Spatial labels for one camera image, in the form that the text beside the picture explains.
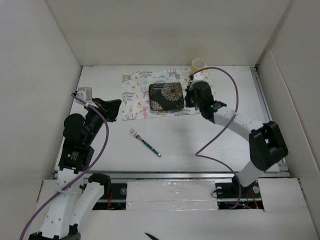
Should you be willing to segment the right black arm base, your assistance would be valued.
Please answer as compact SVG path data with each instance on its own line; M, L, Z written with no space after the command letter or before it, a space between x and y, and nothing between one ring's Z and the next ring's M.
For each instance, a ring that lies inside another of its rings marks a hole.
M263 210L264 205L260 186L256 180L241 190L239 199L238 184L218 182L211 196L217 200L219 210Z

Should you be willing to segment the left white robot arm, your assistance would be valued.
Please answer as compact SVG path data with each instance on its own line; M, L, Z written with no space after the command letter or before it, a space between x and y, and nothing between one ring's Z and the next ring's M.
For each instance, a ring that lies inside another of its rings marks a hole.
M39 231L29 235L30 240L79 240L97 201L112 195L110 176L94 173L87 183L84 177L97 162L92 159L91 144L102 126L116 121L122 101L94 98L80 99L79 103L87 114L73 113L64 120L55 194L39 208L50 206Z

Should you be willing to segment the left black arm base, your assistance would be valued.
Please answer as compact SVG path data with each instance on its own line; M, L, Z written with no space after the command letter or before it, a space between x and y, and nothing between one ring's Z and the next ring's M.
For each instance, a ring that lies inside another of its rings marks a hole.
M127 183L112 182L107 185L107 195L103 195L94 205L93 210L125 210L127 202Z

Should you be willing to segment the yellow ceramic mug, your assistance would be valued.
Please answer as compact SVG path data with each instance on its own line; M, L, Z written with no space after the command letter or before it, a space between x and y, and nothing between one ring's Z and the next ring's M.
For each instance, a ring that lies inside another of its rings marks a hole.
M201 58L193 59L191 62L190 73L194 74L195 72L206 67L206 62Z

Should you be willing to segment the fork with teal handle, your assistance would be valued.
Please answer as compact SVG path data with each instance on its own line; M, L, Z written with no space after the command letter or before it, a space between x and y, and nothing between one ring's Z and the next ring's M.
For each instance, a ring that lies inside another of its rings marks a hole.
M148 142L146 142L133 128L130 129L130 133L133 137L135 137L137 140L142 142L148 149L150 149L155 155L157 155L159 158L162 157L162 155L155 150Z

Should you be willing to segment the black floral square plate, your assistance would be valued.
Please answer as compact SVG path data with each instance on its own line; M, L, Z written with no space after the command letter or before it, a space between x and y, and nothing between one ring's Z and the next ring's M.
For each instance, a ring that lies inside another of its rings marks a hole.
M149 85L149 105L152 111L174 111L185 107L182 85L179 82Z

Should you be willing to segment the white floral cloth napkin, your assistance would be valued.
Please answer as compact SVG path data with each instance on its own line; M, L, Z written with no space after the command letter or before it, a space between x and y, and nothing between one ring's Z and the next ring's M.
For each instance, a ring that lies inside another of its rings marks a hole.
M182 67L158 71L136 71L122 75L122 119L124 121L175 117L199 114L199 110L184 107L180 110L153 111L150 108L149 86L157 83L179 82L183 95L189 82L191 69Z

